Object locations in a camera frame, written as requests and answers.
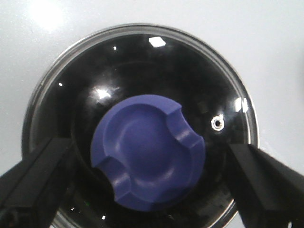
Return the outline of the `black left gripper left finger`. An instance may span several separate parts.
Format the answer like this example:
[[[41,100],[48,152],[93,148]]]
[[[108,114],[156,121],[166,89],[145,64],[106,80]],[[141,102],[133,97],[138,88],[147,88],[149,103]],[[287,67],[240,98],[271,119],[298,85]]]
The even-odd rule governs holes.
[[[50,227],[72,177],[71,139],[44,139],[1,176],[0,226]]]

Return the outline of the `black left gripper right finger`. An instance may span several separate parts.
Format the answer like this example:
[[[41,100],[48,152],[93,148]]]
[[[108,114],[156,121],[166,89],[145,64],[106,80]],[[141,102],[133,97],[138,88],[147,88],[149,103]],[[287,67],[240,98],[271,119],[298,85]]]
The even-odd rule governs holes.
[[[227,146],[227,186],[246,228],[302,228],[304,177],[251,144]]]

